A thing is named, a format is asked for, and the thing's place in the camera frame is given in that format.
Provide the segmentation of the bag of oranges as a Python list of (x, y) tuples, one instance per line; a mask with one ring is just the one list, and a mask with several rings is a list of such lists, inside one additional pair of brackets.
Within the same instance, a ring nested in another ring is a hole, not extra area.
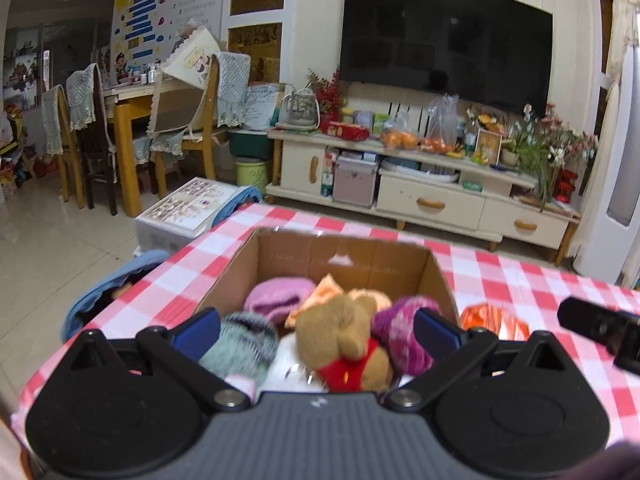
[(386, 148), (398, 150), (414, 150), (419, 144), (415, 133), (390, 122), (383, 125), (380, 140)]

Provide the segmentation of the red white checkered tablecloth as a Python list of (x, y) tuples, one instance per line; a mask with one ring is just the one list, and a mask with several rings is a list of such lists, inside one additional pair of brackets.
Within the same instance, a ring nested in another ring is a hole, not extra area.
[[(61, 228), (50, 214), (35, 217), (17, 203), (1, 209), (1, 390), (15, 431), (22, 430), (34, 397), (64, 354), (60, 333), (67, 311), (134, 253), (131, 221), (94, 211), (85, 211), (84, 218), (85, 226)], [(151, 324), (183, 321), (258, 226), (416, 241), (416, 234), (367, 223), (253, 205), (170, 258), (100, 314), (96, 326), (106, 336), (125, 338)], [(608, 412), (612, 440), (638, 439), (638, 377), (616, 368), (593, 342), (561, 330), (556, 319), (559, 303), (569, 296), (637, 311), (636, 292), (458, 244), (429, 240), (427, 245), (459, 309), (490, 304), (532, 330), (556, 333)]]

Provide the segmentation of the red gift box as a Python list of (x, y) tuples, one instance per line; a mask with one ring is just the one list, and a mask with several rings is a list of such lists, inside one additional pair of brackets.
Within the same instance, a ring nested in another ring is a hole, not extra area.
[(321, 131), (327, 136), (348, 142), (362, 142), (369, 139), (370, 131), (367, 127), (347, 122), (326, 122), (321, 125)]

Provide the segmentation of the red berry branch decoration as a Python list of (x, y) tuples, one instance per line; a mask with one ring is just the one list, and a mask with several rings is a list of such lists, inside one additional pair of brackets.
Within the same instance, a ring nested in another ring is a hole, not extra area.
[(334, 70), (329, 79), (320, 77), (316, 72), (310, 70), (308, 86), (314, 92), (322, 114), (337, 114), (344, 107), (346, 98), (339, 70)]

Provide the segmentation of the grey-green knitted hat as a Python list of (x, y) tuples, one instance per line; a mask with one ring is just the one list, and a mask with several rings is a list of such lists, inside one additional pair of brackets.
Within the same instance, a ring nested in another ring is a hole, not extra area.
[(259, 386), (267, 377), (278, 347), (277, 326), (268, 318), (253, 312), (233, 312), (221, 320), (217, 341), (198, 364), (219, 378), (238, 375)]

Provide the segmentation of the magenta knitted yarn hat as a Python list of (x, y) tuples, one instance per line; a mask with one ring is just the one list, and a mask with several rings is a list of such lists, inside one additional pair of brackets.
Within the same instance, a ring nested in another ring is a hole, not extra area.
[(419, 376), (433, 359), (414, 336), (414, 317), (420, 309), (440, 313), (436, 302), (425, 296), (404, 297), (371, 320), (371, 333), (385, 347), (393, 367), (401, 375)]

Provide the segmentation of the potted flower plant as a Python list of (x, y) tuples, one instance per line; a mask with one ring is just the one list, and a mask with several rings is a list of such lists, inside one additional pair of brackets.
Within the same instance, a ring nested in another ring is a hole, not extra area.
[(573, 128), (563, 120), (554, 104), (547, 104), (544, 116), (538, 116), (532, 104), (525, 104), (523, 117), (510, 125), (501, 149), (513, 158), (506, 166), (537, 179), (537, 200), (546, 204), (554, 200), (552, 193), (559, 171), (568, 169), (577, 174), (582, 162), (597, 153), (598, 144), (594, 134)]

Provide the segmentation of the cream TV stand cabinet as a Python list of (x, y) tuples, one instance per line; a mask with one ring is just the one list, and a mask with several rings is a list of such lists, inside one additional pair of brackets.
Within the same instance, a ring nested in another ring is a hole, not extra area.
[[(504, 240), (552, 250), (561, 264), (580, 223), (569, 206), (541, 205), (526, 174), (498, 171), (467, 159), (386, 148), (381, 142), (348, 142), (321, 133), (268, 133), (273, 142), (269, 198), (331, 207), (484, 240), (496, 250)], [(371, 207), (333, 198), (337, 157), (378, 163)]]

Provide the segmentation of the red vase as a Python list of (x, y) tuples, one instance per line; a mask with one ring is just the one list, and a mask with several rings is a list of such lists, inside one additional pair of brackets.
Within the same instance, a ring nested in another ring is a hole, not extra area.
[(569, 204), (572, 194), (576, 190), (575, 182), (578, 175), (568, 169), (559, 171), (555, 179), (552, 198), (559, 203)]

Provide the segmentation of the white fluffy plush item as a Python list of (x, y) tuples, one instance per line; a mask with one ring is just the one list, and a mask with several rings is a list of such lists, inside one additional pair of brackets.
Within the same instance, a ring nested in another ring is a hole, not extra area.
[(279, 342), (276, 357), (271, 363), (259, 392), (325, 393), (321, 378), (306, 367), (297, 352), (296, 337), (285, 335)]

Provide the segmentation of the glass kettle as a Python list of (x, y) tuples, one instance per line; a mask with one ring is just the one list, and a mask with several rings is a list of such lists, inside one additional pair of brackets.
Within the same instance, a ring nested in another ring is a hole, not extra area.
[(320, 126), (320, 106), (311, 88), (292, 90), (282, 96), (276, 127), (291, 131), (314, 131)]

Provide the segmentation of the white standing air conditioner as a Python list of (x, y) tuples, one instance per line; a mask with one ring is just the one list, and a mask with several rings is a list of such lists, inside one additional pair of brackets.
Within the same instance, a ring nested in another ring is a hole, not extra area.
[(639, 0), (613, 0), (606, 78), (608, 100), (573, 268), (631, 288), (639, 279)]

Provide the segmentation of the wooden dining table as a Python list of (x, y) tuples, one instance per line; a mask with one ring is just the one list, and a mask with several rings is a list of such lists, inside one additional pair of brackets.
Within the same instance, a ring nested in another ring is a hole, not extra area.
[(104, 91), (107, 121), (114, 129), (117, 177), (130, 218), (142, 211), (138, 171), (152, 162), (148, 128), (154, 84), (122, 84)]

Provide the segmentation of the wooden dining chair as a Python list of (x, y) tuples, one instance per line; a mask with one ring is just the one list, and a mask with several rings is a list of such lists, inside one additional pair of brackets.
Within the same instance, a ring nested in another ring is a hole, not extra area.
[(158, 197), (167, 194), (166, 155), (199, 152), (204, 177), (216, 179), (214, 132), (219, 64), (216, 55), (204, 58), (204, 87), (158, 72), (152, 94), (148, 137), (155, 166)]

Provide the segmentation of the orange snack bag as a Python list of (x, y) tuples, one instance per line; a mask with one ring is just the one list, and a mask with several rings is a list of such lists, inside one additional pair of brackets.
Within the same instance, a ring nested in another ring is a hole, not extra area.
[(491, 304), (466, 307), (460, 315), (460, 327), (464, 330), (486, 328), (502, 340), (526, 341), (530, 336), (527, 323), (508, 310)]

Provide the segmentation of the pink plush item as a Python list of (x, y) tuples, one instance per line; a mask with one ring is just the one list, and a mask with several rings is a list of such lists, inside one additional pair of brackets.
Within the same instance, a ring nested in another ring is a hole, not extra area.
[(243, 310), (259, 314), (274, 325), (282, 324), (316, 288), (309, 278), (270, 278), (257, 284), (247, 295)]

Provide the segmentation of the brown cardboard box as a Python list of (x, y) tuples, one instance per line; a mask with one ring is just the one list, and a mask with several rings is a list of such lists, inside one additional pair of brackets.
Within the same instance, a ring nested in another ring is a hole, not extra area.
[(427, 296), (444, 318), (459, 322), (454, 294), (426, 246), (282, 228), (251, 232), (195, 310), (214, 308), (225, 316), (239, 311), (250, 291), (270, 278), (299, 276), (318, 282), (328, 274), (345, 290), (375, 289), (391, 300)]

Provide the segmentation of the pink storage box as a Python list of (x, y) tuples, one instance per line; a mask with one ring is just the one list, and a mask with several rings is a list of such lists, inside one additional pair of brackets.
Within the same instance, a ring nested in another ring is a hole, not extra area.
[(341, 203), (371, 207), (377, 178), (377, 162), (340, 155), (334, 168), (333, 198)]

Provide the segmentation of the framed picture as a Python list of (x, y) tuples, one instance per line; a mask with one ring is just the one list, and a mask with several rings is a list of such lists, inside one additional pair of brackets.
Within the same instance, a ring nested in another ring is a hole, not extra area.
[(486, 129), (480, 129), (476, 136), (473, 159), (481, 165), (497, 165), (500, 158), (502, 135)]

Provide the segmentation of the green trash bin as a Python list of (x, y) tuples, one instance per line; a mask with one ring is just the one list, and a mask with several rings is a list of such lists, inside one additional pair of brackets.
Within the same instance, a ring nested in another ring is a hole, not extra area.
[(236, 184), (252, 186), (265, 194), (266, 186), (271, 182), (271, 162), (253, 157), (235, 159)]

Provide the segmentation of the orange plush toy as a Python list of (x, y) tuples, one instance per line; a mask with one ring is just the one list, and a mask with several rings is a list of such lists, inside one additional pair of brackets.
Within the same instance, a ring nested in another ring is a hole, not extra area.
[(392, 306), (392, 300), (390, 300), (390, 297), (384, 294), (384, 292), (366, 288), (353, 288), (348, 292), (345, 292), (344, 289), (337, 284), (331, 274), (326, 274), (312, 293), (297, 308), (288, 314), (284, 322), (284, 327), (294, 328), (298, 316), (303, 311), (314, 307), (317, 304), (324, 304), (332, 298), (343, 294), (346, 294), (352, 300), (362, 298), (369, 298), (373, 300), (376, 305), (376, 312), (381, 312)]

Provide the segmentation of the brown teddy bear red shirt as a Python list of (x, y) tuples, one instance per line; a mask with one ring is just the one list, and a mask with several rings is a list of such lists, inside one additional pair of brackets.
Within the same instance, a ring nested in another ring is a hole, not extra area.
[(303, 311), (295, 323), (297, 353), (332, 393), (383, 392), (394, 378), (386, 349), (371, 334), (378, 312), (369, 296), (338, 295)]

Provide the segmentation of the white patterned soft cloth bundle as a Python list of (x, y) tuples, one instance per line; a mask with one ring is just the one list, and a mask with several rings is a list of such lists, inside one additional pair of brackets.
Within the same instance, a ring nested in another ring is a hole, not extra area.
[(255, 401), (257, 385), (253, 378), (241, 374), (230, 374), (224, 378), (224, 381), (233, 388), (246, 394), (250, 402)]

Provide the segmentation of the white printed carton box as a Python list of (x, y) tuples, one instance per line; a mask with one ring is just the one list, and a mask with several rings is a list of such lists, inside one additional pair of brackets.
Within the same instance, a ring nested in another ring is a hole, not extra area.
[(222, 208), (239, 195), (238, 186), (193, 178), (134, 219), (142, 252), (178, 252), (210, 230)]

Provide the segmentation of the clear plastic bag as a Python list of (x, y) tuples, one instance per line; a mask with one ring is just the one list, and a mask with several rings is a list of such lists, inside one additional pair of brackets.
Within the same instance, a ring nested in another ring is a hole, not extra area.
[(456, 94), (445, 94), (427, 107), (427, 126), (422, 148), (427, 153), (446, 154), (456, 145), (458, 136), (458, 101)]

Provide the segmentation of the blue cloth item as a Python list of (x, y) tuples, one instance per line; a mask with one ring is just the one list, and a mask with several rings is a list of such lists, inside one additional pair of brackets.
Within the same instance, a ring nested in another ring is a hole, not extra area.
[(259, 204), (264, 196), (262, 192), (254, 186), (242, 186), (238, 188), (228, 200), (226, 200), (216, 211), (210, 226), (218, 226), (219, 223), (227, 220), (232, 214), (243, 206)]

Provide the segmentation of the black flat screen television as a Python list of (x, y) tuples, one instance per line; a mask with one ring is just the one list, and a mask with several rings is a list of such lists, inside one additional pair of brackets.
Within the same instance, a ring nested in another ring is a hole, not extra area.
[(546, 109), (553, 18), (515, 0), (344, 0), (344, 81)]

